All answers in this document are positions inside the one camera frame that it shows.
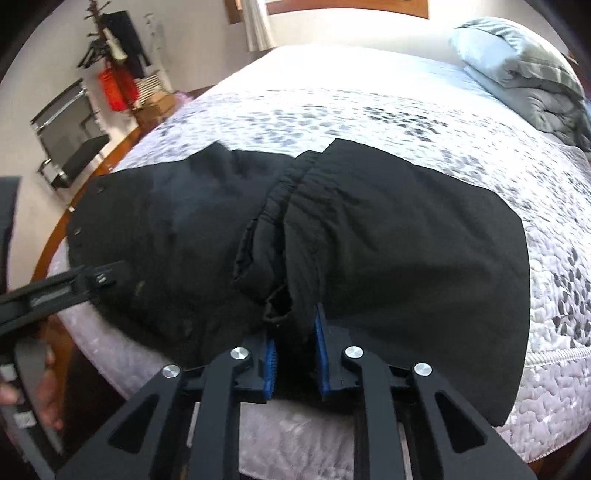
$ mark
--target white patterned bedspread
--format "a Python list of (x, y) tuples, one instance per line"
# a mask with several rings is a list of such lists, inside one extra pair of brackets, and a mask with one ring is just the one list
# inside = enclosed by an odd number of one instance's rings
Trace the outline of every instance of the white patterned bedspread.
[[(117, 170), (181, 160), (216, 140), (295, 156), (335, 138), (493, 190), (520, 215), (530, 337), (515, 407), (498, 432), (528, 462), (580, 435), (591, 420), (591, 170), (579, 149), (541, 135), (461, 68), (366, 48), (282, 47), (180, 109)], [(66, 268), (64, 243), (51, 273)], [(166, 363), (90, 304), (61, 318), (127, 397)], [(352, 479), (352, 465), (349, 418), (287, 401), (243, 405), (244, 473)]]

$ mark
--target black chair seat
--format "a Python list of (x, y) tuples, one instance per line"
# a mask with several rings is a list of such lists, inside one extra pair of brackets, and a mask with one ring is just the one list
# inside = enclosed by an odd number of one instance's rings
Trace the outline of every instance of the black chair seat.
[(82, 173), (86, 166), (95, 158), (102, 148), (109, 143), (109, 135), (101, 135), (99, 137), (86, 140), (76, 150), (70, 158), (66, 161), (61, 169), (67, 175), (70, 181), (65, 181), (59, 175), (51, 182), (51, 186), (55, 189), (67, 188), (72, 185), (72, 181)]

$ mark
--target cardboard box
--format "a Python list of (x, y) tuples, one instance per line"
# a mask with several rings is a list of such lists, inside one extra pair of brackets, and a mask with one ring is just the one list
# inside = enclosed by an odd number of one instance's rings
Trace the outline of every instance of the cardboard box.
[(138, 123), (147, 131), (161, 124), (177, 110), (174, 95), (157, 92), (150, 96), (144, 106), (135, 112)]
[(176, 100), (172, 93), (156, 92), (146, 101), (144, 107), (156, 107), (160, 114), (168, 112), (176, 106)]

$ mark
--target coat rack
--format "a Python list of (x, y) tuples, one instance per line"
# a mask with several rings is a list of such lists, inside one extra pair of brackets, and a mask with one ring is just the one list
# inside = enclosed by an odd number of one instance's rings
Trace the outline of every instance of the coat rack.
[[(86, 11), (90, 12), (90, 14), (85, 17), (85, 20), (88, 20), (89, 18), (91, 18), (95, 24), (95, 27), (96, 27), (96, 33), (91, 33), (88, 36), (89, 37), (98, 37), (105, 44), (108, 43), (108, 39), (107, 39), (107, 36), (105, 35), (105, 27), (102, 24), (102, 21), (100, 20), (100, 14), (110, 3), (111, 2), (108, 1), (106, 4), (104, 4), (102, 7), (99, 8), (96, 0), (90, 0), (90, 6), (86, 9)], [(139, 117), (137, 115), (137, 108), (134, 105), (134, 101), (129, 97), (128, 92), (124, 88), (124, 81), (122, 79), (122, 72), (124, 71), (125, 67), (119, 61), (117, 61), (116, 58), (114, 58), (114, 56), (109, 48), (107, 48), (105, 50), (105, 59), (107, 60), (107, 62), (109, 63), (109, 65), (111, 67), (113, 80), (115, 81), (115, 84), (117, 85), (117, 88), (120, 91), (121, 96), (123, 97), (123, 100), (127, 106), (127, 110), (131, 113), (131, 115), (133, 115), (136, 122), (138, 123), (138, 126), (143, 131), (144, 130), (143, 124), (142, 124), (143, 122), (141, 121), (141, 119), (139, 119)]]

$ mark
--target chair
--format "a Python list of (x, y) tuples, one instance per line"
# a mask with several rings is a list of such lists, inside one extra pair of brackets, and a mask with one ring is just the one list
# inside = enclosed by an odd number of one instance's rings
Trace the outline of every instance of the chair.
[(72, 186), (97, 155), (103, 158), (100, 151), (110, 140), (96, 113), (86, 87), (82, 80), (78, 80), (31, 120), (31, 126), (47, 155), (37, 172), (71, 212), (73, 207), (59, 189)]

